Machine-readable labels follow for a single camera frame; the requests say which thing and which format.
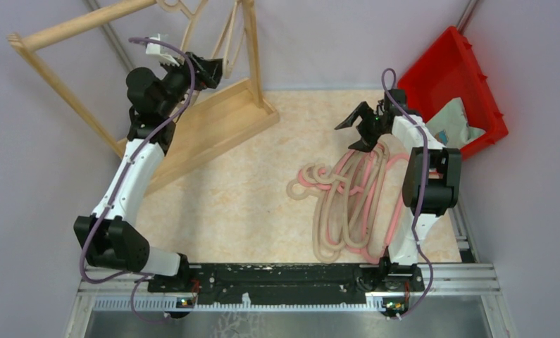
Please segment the beige plastic hanger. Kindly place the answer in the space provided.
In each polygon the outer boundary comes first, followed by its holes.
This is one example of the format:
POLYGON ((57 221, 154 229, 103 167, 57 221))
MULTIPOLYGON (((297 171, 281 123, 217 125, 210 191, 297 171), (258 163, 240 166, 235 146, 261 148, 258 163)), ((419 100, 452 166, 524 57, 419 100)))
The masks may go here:
POLYGON ((190 40, 192 38, 193 31, 200 19, 201 13, 204 7, 208 4, 209 0, 198 1, 197 7, 192 11, 184 1, 164 1, 156 0, 158 6, 168 13, 181 12, 186 19, 188 19, 188 25, 182 37, 182 42, 180 44, 180 49, 183 51, 187 50, 190 40))

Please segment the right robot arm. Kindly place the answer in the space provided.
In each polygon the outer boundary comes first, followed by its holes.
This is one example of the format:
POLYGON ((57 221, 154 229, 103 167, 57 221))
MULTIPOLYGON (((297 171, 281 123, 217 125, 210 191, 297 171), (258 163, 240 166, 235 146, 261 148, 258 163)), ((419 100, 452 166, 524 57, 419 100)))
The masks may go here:
POLYGON ((431 227, 457 204, 462 155, 433 137, 421 115, 409 108, 402 89, 389 89, 376 108, 361 102, 337 129, 355 127, 360 139, 349 148, 369 153, 380 136, 392 134, 409 153, 402 185, 405 212, 378 263, 378 286, 389 291, 425 289, 418 259, 431 227))

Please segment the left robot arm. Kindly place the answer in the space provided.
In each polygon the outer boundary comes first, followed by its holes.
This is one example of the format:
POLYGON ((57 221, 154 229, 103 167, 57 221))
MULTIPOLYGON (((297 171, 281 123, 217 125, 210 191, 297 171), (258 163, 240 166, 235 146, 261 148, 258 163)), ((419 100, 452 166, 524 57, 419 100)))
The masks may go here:
POLYGON ((160 275, 181 292, 192 282, 187 257, 153 247, 134 224, 151 178, 172 143, 174 119, 182 113, 177 105, 188 104, 193 91, 215 89, 223 75, 223 59, 187 53, 185 61, 173 58, 162 67, 162 79, 145 67, 128 73, 131 126, 123 159, 103 199, 89 216, 78 217, 73 229, 82 247, 81 268, 160 275))

